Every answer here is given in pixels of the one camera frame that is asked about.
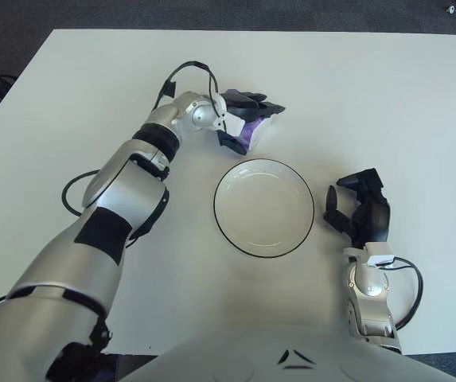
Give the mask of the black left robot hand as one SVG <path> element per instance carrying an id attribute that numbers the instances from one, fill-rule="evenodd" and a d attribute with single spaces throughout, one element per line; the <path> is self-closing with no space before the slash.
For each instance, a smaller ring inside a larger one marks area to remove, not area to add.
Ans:
<path id="1" fill-rule="evenodd" d="M 286 108 L 267 101 L 262 93 L 229 89 L 221 94 L 227 107 L 224 123 L 217 131 L 220 146 L 240 155 L 247 155 L 271 125 L 275 115 Z"/>

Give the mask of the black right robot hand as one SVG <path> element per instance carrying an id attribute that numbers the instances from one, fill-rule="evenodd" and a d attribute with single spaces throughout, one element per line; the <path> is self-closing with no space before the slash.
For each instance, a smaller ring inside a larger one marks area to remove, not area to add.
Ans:
<path id="1" fill-rule="evenodd" d="M 346 234 L 353 248 L 362 249 L 366 243 L 386 242 L 391 208 L 382 194 L 384 185 L 376 169 L 340 178 L 337 186 L 353 191 L 359 205 L 352 217 L 347 217 L 337 209 L 337 192 L 331 185 L 325 199 L 324 221 L 336 231 Z"/>

